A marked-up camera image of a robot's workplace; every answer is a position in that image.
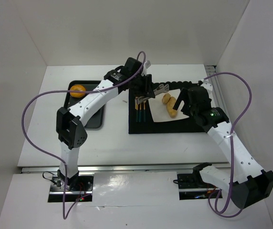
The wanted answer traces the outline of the long bread roll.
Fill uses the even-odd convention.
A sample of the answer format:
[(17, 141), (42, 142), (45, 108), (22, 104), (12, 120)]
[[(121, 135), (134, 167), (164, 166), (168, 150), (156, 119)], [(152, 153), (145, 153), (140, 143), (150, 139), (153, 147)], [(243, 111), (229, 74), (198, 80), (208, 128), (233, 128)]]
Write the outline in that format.
[(171, 96), (169, 93), (164, 94), (162, 98), (162, 104), (166, 106), (166, 110), (168, 112), (168, 115), (171, 118), (175, 118), (177, 116), (177, 110), (173, 109), (173, 106), (176, 102), (176, 98)]

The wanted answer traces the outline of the silver metal tongs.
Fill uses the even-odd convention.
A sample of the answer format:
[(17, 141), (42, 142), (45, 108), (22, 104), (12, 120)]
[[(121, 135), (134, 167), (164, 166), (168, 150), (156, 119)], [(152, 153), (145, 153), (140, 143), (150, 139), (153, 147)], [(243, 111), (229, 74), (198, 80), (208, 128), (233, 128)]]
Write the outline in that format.
[(153, 89), (149, 95), (141, 96), (135, 99), (136, 104), (141, 104), (150, 98), (155, 98), (157, 95), (167, 93), (169, 91), (169, 84), (159, 84), (157, 88)]

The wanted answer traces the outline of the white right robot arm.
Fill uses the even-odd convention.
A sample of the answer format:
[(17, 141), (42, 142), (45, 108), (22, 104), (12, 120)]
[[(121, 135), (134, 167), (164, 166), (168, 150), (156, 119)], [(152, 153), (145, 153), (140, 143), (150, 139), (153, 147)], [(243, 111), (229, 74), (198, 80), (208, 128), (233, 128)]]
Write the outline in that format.
[(267, 197), (273, 188), (273, 171), (265, 171), (251, 156), (234, 133), (233, 125), (220, 107), (212, 107), (205, 83), (182, 88), (174, 105), (179, 105), (184, 115), (192, 118), (219, 146), (231, 165), (229, 174), (211, 163), (193, 168), (201, 182), (209, 183), (227, 191), (231, 201), (239, 209), (245, 209)]

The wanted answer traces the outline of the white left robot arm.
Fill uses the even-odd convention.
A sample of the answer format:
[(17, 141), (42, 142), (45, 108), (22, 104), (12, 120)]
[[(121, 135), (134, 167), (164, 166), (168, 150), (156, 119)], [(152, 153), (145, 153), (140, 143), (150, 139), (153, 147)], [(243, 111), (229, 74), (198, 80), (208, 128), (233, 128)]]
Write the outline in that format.
[(70, 89), (72, 94), (80, 94), (81, 100), (70, 107), (59, 108), (56, 116), (56, 132), (61, 144), (61, 164), (57, 175), (67, 190), (74, 189), (79, 182), (77, 164), (80, 147), (87, 140), (85, 126), (107, 102), (130, 90), (136, 97), (135, 104), (140, 105), (183, 84), (153, 83), (152, 76), (147, 74), (148, 67), (149, 62), (129, 57), (124, 65), (108, 71), (92, 91)]

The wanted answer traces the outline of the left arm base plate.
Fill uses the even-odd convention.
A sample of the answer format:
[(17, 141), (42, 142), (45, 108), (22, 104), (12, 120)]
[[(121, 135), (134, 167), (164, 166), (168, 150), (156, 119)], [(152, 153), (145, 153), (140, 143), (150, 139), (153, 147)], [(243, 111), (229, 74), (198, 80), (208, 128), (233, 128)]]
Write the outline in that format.
[[(48, 196), (49, 203), (60, 203), (63, 201), (64, 183), (57, 176), (48, 178), (51, 182)], [(94, 175), (81, 175), (77, 182), (66, 189), (65, 202), (92, 202)]]

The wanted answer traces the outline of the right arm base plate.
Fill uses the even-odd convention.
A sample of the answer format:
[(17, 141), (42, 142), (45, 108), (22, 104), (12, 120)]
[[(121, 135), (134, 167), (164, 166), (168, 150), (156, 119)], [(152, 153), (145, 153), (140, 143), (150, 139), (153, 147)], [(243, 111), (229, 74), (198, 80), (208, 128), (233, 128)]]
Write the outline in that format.
[(192, 174), (177, 174), (173, 183), (178, 186), (180, 200), (208, 199), (210, 195), (215, 198), (219, 191), (212, 184), (197, 183)]

